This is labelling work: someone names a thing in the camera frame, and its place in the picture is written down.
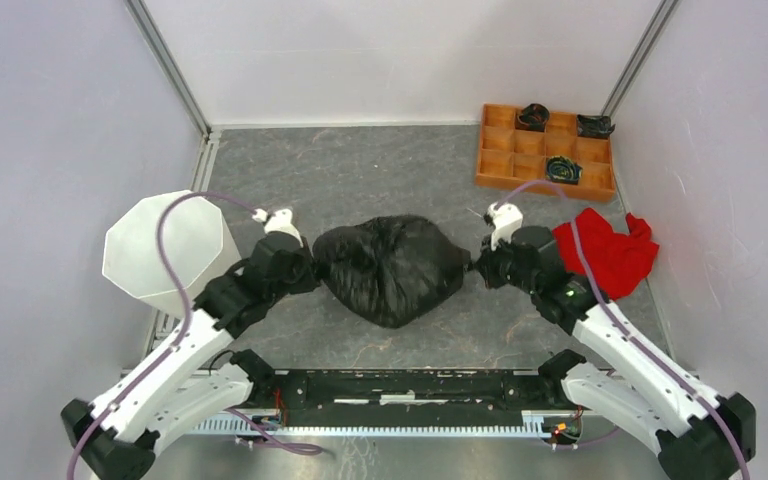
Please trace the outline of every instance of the white trash can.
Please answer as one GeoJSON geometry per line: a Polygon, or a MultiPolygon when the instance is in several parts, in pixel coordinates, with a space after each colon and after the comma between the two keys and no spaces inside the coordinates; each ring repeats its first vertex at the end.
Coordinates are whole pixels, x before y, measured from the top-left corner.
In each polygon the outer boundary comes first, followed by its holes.
{"type": "MultiPolygon", "coordinates": [[[[104,239],[102,275],[128,295],[175,318],[183,318],[183,306],[160,261],[156,231],[163,210],[188,193],[181,190],[140,200],[104,239]]],[[[163,228],[163,245],[190,302],[208,281],[241,258],[222,211],[201,197],[172,210],[163,228]]]]}

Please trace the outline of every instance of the wall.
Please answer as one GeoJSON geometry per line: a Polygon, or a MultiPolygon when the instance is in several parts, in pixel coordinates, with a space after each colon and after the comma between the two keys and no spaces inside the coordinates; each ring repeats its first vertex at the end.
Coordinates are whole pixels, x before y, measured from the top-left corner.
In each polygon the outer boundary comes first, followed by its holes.
{"type": "Polygon", "coordinates": [[[0,1],[0,479],[64,478],[60,409],[137,359],[104,232],[188,186],[199,141],[124,2],[0,1]]]}
{"type": "Polygon", "coordinates": [[[759,410],[768,480],[768,2],[682,2],[620,106],[629,209],[663,245],[650,277],[679,359],[759,410]]]}
{"type": "Polygon", "coordinates": [[[146,0],[215,124],[601,110],[658,0],[146,0]]]}

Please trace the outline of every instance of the wooden tray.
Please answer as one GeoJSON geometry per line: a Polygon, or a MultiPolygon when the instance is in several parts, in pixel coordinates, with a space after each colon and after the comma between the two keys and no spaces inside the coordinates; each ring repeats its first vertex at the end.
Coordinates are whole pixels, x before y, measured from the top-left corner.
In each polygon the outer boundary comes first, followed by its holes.
{"type": "MultiPolygon", "coordinates": [[[[555,185],[572,198],[611,201],[617,190],[611,141],[579,137],[573,113],[549,112],[545,133],[517,130],[515,118],[521,110],[510,105],[484,105],[475,184],[513,190],[529,180],[546,180],[546,159],[564,155],[581,165],[581,180],[578,185],[555,185]]],[[[544,185],[526,191],[557,195],[544,185]]]]}

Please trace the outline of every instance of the black plastic bag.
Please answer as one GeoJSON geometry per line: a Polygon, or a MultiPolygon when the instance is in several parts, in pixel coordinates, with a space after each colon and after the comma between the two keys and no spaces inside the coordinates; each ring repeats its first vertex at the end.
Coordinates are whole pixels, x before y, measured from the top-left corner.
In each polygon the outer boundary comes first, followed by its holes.
{"type": "Polygon", "coordinates": [[[329,230],[313,243],[313,258],[343,305],[386,328],[407,325],[443,303],[471,268],[469,251],[416,215],[329,230]]]}

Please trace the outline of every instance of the red fabric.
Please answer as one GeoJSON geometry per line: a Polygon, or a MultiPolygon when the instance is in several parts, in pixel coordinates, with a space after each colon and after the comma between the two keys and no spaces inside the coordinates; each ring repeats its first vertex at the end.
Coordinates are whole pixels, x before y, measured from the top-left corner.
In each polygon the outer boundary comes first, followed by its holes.
{"type": "MultiPolygon", "coordinates": [[[[652,242],[652,229],[645,220],[629,213],[625,222],[628,235],[614,232],[611,224],[592,208],[575,218],[584,257],[593,270],[596,283],[613,300],[631,294],[649,275],[659,248],[652,242]]],[[[570,224],[560,225],[552,233],[567,270],[584,275],[570,224]]]]}

